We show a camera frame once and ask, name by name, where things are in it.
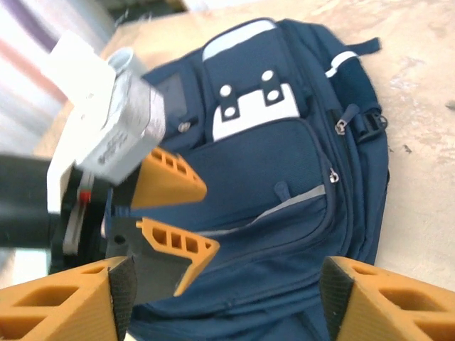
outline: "metal grommet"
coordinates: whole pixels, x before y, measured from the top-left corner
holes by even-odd
[[[190,122],[182,122],[178,125],[178,131],[181,133],[188,131],[190,128],[191,128]]]
[[[274,100],[276,100],[278,98],[278,96],[279,96],[278,90],[272,90],[271,92],[269,92],[267,94],[267,99],[269,101],[274,101]]]
[[[222,97],[227,97],[230,95],[231,91],[232,91],[232,88],[230,85],[223,85],[220,89],[220,95]]]
[[[267,82],[267,81],[271,80],[272,77],[273,77],[273,71],[267,70],[262,74],[261,78],[264,82]]]
[[[234,116],[234,114],[235,114],[235,108],[234,107],[228,107],[225,110],[225,116],[226,117],[232,117],[232,116]]]

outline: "backpack strap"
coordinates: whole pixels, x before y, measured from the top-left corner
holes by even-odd
[[[381,43],[379,38],[376,37],[363,43],[347,45],[347,48],[357,55],[371,55],[381,49]]]

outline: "black rubber pad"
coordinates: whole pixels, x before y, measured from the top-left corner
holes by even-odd
[[[319,286],[328,333],[332,341],[338,337],[353,284],[353,279],[332,258],[327,257],[324,260]]]
[[[109,272],[109,284],[118,340],[124,340],[137,293],[137,278],[132,258],[126,258]]]

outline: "zipper pull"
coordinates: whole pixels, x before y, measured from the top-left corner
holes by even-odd
[[[340,177],[338,176],[337,172],[331,167],[330,168],[330,182],[331,183],[337,183],[340,180]]]
[[[338,135],[344,135],[346,126],[360,112],[360,108],[355,104],[349,104],[341,118],[336,122],[335,131]]]

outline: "navy blue backpack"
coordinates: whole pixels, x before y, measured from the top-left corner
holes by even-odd
[[[220,242],[180,297],[134,308],[138,340],[328,340],[326,256],[373,264],[388,184],[387,121],[359,55],[326,27],[260,18],[144,78],[164,94],[162,147],[204,201],[137,210]]]

